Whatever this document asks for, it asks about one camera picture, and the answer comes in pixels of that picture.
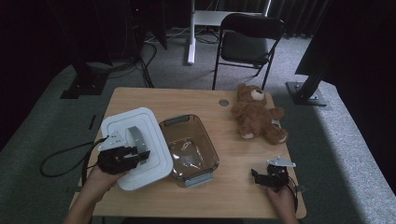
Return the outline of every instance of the transparent container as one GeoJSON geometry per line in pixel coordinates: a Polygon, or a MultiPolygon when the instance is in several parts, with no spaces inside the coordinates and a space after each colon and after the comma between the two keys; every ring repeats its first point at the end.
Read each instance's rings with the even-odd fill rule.
{"type": "Polygon", "coordinates": [[[194,187],[211,180],[219,157],[201,120],[183,115],[166,119],[160,127],[174,162],[171,174],[178,184],[194,187]]]}

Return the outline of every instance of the teddy bear's ear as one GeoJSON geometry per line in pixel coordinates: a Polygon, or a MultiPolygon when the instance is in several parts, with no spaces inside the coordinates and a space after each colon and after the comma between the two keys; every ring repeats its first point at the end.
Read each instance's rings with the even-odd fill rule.
{"type": "Polygon", "coordinates": [[[244,89],[246,86],[247,85],[245,83],[239,83],[238,84],[238,90],[240,91],[240,90],[244,89]]]}

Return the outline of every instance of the white lid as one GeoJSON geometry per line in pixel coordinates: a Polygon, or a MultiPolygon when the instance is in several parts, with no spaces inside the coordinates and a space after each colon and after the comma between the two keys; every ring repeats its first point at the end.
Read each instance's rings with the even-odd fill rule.
{"type": "Polygon", "coordinates": [[[127,175],[118,180],[122,189],[134,190],[168,176],[173,169],[173,161],[169,148],[163,137],[160,126],[152,111],[140,107],[122,114],[106,118],[101,125],[102,135],[106,137],[119,133],[127,139],[126,145],[134,147],[128,128],[137,127],[145,139],[147,150],[150,151],[146,163],[138,164],[127,175]]]}

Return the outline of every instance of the human arm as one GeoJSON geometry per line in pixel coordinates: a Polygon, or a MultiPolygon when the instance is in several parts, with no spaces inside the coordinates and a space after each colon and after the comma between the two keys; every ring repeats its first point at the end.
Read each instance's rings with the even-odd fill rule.
{"type": "Polygon", "coordinates": [[[89,223],[96,204],[116,184],[116,181],[124,175],[125,173],[110,175],[102,172],[97,166],[93,167],[81,192],[70,208],[64,224],[89,223]]]}
{"type": "Polygon", "coordinates": [[[279,192],[274,192],[270,188],[265,188],[265,191],[282,222],[284,224],[298,224],[294,210],[294,198],[288,187],[283,186],[279,192]]]}

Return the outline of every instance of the teddy bear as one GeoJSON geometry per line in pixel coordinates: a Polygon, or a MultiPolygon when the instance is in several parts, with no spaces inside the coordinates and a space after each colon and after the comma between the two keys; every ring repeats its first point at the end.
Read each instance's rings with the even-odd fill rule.
{"type": "Polygon", "coordinates": [[[239,122],[238,132],[243,138],[263,136],[274,145],[286,142],[288,133],[276,125],[284,116],[282,108],[266,108],[265,93],[257,86],[240,83],[236,96],[237,103],[231,112],[239,122]]]}

